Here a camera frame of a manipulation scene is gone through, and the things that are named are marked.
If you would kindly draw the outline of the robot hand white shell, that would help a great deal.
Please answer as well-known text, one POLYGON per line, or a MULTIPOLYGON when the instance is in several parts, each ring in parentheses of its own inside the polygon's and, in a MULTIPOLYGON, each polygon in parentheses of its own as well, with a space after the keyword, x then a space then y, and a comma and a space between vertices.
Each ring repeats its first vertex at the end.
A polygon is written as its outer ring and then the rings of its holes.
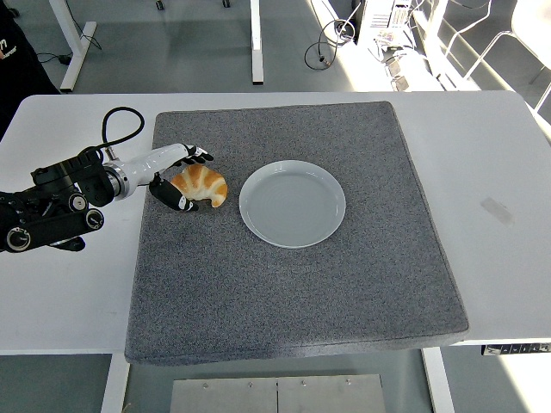
POLYGON ((120 178, 120 189, 115 199, 125 199, 137 187, 147 186, 151 194, 169 208, 181 212, 197 211, 198 206, 173 184, 161 178, 160 174, 182 163, 205 163, 213 160, 212 155, 198 146, 173 144, 152 150, 128 162, 114 162, 120 178))

